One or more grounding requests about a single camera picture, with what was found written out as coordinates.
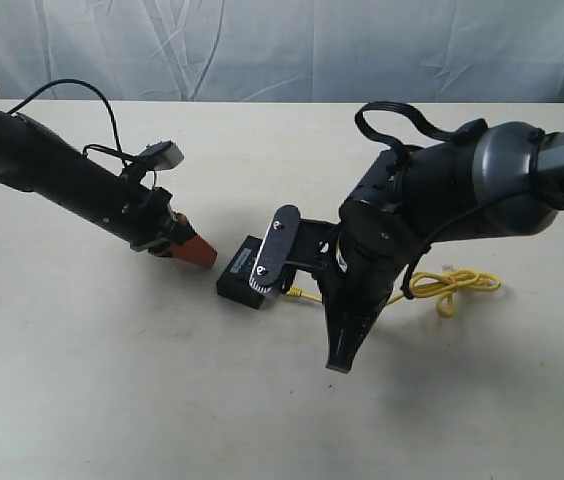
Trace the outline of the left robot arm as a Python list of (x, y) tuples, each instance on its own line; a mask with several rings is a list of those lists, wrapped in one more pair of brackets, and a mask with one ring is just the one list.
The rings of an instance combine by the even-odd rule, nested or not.
[(162, 141), (126, 159), (127, 166), (114, 174), (32, 118), (0, 111), (0, 184), (36, 193), (136, 252), (212, 266), (216, 250), (171, 208), (171, 193), (142, 183), (147, 173), (182, 161), (178, 146)]

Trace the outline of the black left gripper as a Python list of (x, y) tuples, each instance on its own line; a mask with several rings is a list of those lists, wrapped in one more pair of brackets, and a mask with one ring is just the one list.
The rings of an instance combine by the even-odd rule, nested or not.
[(172, 210), (172, 194), (153, 187), (135, 204), (126, 204), (122, 216), (131, 225), (129, 244), (136, 252), (169, 254), (196, 266), (213, 266), (216, 250), (192, 228), (186, 216)]

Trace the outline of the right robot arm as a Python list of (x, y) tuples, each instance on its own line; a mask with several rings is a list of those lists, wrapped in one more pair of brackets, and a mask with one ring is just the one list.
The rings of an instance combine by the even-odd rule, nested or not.
[(339, 209), (318, 285), (329, 369), (346, 373), (395, 288), (413, 298), (420, 259), (437, 242), (529, 236), (564, 210), (564, 131), (524, 122), (442, 142), (399, 162), (382, 152)]

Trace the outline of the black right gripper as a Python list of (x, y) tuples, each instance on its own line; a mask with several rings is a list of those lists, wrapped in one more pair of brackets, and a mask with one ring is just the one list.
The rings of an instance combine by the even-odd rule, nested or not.
[(349, 234), (332, 235), (318, 260), (314, 278), (325, 310), (326, 368), (348, 373), (404, 263), (370, 250)]

